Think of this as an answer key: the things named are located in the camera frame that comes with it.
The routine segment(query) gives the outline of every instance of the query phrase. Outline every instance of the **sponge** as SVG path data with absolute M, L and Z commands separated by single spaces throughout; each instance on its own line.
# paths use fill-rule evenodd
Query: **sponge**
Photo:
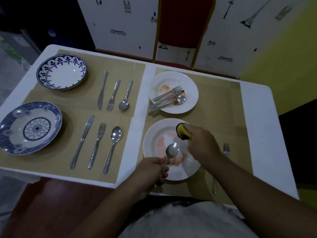
M 192 137 L 192 134 L 187 131 L 187 129 L 184 127 L 184 123 L 179 123 L 176 126 L 176 133 L 178 137 L 182 140 L 188 140 L 189 138 Z

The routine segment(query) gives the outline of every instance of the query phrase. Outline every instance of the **blue and white bowl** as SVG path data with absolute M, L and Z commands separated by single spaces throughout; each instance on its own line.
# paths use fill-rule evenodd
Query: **blue and white bowl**
M 0 147 L 12 155 L 36 152 L 55 138 L 61 122 L 61 111 L 52 103 L 23 104 L 0 123 Z
M 49 89 L 69 89 L 85 77 L 87 65 L 80 57 L 61 54 L 45 60 L 37 69 L 38 82 Z

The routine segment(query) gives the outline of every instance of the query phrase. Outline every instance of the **plate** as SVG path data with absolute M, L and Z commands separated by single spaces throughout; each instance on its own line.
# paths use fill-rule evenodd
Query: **plate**
M 150 83 L 149 97 L 153 102 L 153 98 L 170 91 L 178 85 L 182 86 L 182 89 L 185 91 L 186 101 L 182 105 L 170 105 L 161 110 L 170 114 L 182 114 L 187 112 L 191 110 L 198 101 L 198 89 L 194 81 L 183 73 L 166 71 L 155 75 Z
M 180 119 L 163 119 L 153 124 L 144 136 L 143 155 L 144 157 L 166 157 L 166 147 L 177 143 L 180 153 L 176 158 L 171 158 L 168 165 L 167 180 L 184 180 L 196 173 L 200 163 L 188 152 L 188 140 L 181 140 L 176 133 L 176 126 L 179 123 L 186 123 Z
M 55 138 L 61 122 L 61 111 L 52 103 L 23 104 L 0 123 L 0 147 L 12 155 L 36 152 Z
M 62 54 L 45 60 L 37 69 L 38 82 L 49 89 L 73 88 L 84 79 L 87 65 L 76 55 Z

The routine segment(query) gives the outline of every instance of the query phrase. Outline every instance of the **person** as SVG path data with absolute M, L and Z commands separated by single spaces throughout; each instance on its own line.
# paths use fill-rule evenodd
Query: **person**
M 160 209 L 152 209 L 127 224 L 133 206 L 137 204 L 137 211 L 142 209 L 144 205 L 138 204 L 142 204 L 158 180 L 164 183 L 168 176 L 168 167 L 163 170 L 164 159 L 151 157 L 143 159 L 69 238 L 317 237 L 316 210 L 234 164 L 220 152 L 209 131 L 184 125 L 192 133 L 188 151 L 216 178 L 245 220 L 220 204 L 191 200 L 181 205 L 173 202 Z M 152 205 L 168 196 L 155 197 Z

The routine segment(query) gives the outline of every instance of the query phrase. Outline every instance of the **placemat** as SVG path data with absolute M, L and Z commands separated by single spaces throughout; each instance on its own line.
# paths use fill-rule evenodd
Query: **placemat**
M 45 100 L 56 105 L 62 104 L 98 111 L 97 100 L 103 83 L 104 72 L 108 71 L 101 111 L 129 117 L 134 116 L 145 64 L 65 50 L 59 50 L 57 54 L 73 54 L 81 57 L 87 64 L 87 73 L 84 80 L 76 87 L 67 90 L 51 90 L 37 83 L 30 92 L 29 98 Z M 121 79 L 121 83 L 115 95 L 115 104 L 112 111 L 108 111 L 108 101 L 113 94 L 118 78 Z M 130 107 L 128 110 L 121 112 L 119 111 L 119 103 L 125 99 L 130 80 L 133 80 L 129 95 Z
M 156 68 L 156 74 L 168 71 Z M 230 144 L 228 158 L 246 171 L 252 173 L 251 154 L 248 133 L 244 118 L 244 109 L 240 90 L 240 83 L 206 76 L 193 75 L 184 72 L 196 84 L 199 99 L 196 106 L 184 114 L 169 114 L 161 110 L 148 109 L 143 129 L 140 151 L 143 139 L 148 129 L 157 121 L 165 118 L 182 119 L 192 125 L 209 130 L 216 138 L 220 149 L 224 143 Z M 139 153 L 137 163 L 143 158 Z M 189 196 L 202 200 L 214 200 L 222 204 L 233 204 L 227 194 L 217 184 L 218 193 L 212 193 L 212 175 L 204 168 L 186 180 L 168 181 L 161 187 L 155 187 L 153 192 L 174 196 Z
M 13 156 L 1 150 L 0 166 L 116 183 L 131 117 L 93 110 L 87 111 L 65 105 L 58 105 L 58 108 L 61 110 L 63 121 L 61 130 L 51 143 L 35 153 L 23 156 Z M 74 169 L 69 169 L 69 164 L 76 152 L 85 124 L 92 115 L 95 115 L 95 119 L 81 147 L 76 166 Z M 100 140 L 93 168 L 88 170 L 89 160 L 101 122 L 105 122 L 107 128 L 105 135 Z M 109 172 L 104 175 L 103 168 L 112 144 L 110 134 L 115 126 L 121 127 L 122 138 L 114 148 Z

